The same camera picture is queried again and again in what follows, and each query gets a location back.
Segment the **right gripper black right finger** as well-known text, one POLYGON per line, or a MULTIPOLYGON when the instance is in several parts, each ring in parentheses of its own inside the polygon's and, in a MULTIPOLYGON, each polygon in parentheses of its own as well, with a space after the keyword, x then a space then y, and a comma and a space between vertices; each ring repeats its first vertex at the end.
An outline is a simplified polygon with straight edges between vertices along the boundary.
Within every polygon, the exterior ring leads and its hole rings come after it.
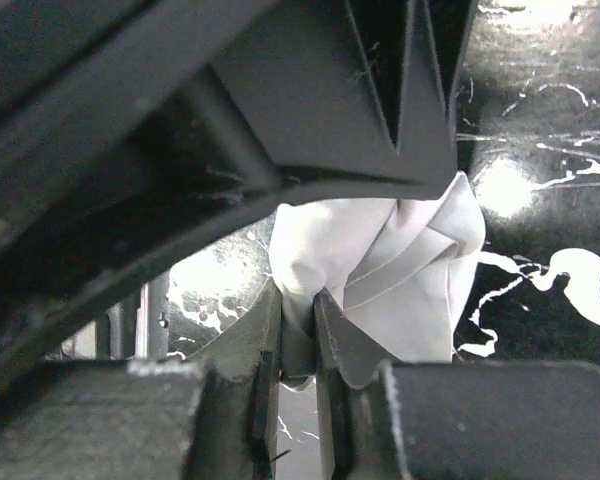
POLYGON ((409 364, 314 301, 327 479, 600 479, 600 368, 409 364))

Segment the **grey underwear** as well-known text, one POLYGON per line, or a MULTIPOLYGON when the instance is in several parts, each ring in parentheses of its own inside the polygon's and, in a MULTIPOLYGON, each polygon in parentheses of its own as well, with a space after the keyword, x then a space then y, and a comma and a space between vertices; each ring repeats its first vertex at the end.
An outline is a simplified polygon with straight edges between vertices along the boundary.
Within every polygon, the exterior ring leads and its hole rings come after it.
POLYGON ((462 171, 436 200, 280 205, 268 253, 282 297, 282 382, 302 391, 315 374, 313 304, 322 290, 399 360, 450 362, 485 237, 462 171))

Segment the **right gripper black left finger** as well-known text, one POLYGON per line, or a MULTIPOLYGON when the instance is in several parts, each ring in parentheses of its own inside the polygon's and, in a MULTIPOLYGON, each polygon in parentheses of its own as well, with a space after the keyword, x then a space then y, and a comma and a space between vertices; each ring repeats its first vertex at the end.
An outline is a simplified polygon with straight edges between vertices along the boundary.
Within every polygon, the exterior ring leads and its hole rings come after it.
POLYGON ((45 362, 0 397, 0 479, 271 479, 281 301, 185 360, 45 362))

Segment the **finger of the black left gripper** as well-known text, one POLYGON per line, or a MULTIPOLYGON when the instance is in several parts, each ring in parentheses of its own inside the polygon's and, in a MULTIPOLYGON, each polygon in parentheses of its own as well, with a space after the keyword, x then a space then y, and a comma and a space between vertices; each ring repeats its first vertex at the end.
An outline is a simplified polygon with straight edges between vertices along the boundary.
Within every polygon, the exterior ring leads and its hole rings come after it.
POLYGON ((281 203, 453 177, 456 1, 0 1, 0 396, 281 203))

